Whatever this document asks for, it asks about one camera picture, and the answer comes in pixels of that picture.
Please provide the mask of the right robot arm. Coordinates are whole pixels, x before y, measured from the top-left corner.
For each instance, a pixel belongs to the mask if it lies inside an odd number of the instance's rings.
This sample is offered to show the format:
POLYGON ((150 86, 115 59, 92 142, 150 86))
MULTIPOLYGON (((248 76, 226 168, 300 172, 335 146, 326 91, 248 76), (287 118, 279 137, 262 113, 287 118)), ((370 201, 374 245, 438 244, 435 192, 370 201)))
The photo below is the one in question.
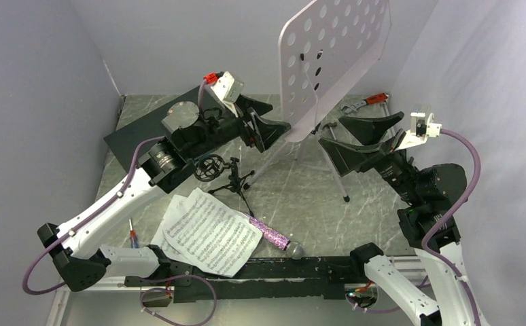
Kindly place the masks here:
POLYGON ((408 280, 374 243, 350 252, 350 275, 386 292, 413 325, 486 325, 468 279, 454 219, 478 183, 480 157, 471 142, 436 123, 432 113, 412 113, 410 128, 386 139, 385 133, 403 117, 403 113, 378 118, 342 116, 340 124, 357 143, 335 139, 319 143, 340 176, 375 170, 406 203, 398 211, 400 229, 423 264, 434 296, 428 297, 408 280), (441 135, 459 140, 469 150, 474 163, 471 179, 455 163, 424 169, 414 165, 408 149, 441 135))

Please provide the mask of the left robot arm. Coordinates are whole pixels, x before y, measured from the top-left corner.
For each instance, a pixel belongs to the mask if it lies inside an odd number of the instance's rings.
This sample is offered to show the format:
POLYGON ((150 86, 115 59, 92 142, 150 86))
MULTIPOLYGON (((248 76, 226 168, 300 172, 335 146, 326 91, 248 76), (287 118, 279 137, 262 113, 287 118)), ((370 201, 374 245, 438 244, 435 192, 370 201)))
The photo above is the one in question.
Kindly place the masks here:
POLYGON ((171 262, 162 249, 154 244, 105 248, 108 234, 137 209, 175 190, 196 172, 203 157, 234 139, 261 152, 270 148, 291 128, 266 119, 271 109, 242 95, 231 102, 181 100, 161 108, 162 134, 136 146, 123 180, 78 216, 38 229, 64 285, 82 291, 114 276, 165 283, 171 262))

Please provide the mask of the lilac perforated music stand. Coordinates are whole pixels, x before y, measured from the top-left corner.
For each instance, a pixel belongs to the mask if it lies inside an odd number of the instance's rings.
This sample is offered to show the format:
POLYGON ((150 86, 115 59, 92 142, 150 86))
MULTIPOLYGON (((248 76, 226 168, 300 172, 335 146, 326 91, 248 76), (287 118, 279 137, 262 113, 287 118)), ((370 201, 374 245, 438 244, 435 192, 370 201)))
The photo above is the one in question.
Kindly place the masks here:
POLYGON ((385 0, 315 0, 284 25, 278 40, 284 143, 244 184, 249 189, 288 145, 310 134, 381 57, 391 28, 385 0))

